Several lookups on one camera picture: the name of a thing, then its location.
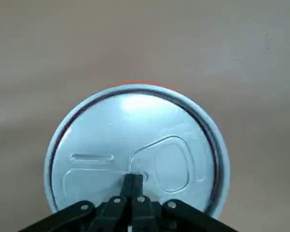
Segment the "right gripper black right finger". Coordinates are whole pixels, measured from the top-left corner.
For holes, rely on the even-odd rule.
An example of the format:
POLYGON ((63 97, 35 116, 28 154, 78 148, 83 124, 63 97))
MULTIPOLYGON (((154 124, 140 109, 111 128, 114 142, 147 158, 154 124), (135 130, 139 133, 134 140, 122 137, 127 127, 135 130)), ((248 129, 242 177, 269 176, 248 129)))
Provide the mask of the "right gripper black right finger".
POLYGON ((143 175, 132 174, 131 212, 134 232, 233 232, 230 226, 176 199, 163 204, 143 194, 143 175))

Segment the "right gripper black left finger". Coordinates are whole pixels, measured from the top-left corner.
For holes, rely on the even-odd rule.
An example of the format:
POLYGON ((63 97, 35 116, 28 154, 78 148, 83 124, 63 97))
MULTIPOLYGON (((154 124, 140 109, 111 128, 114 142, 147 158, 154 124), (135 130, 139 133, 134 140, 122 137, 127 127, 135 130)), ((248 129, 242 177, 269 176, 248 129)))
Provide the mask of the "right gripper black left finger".
POLYGON ((120 226, 122 214, 131 199, 135 175, 125 174, 120 194, 95 206, 79 201, 25 228, 22 232, 113 232, 127 230, 120 226))

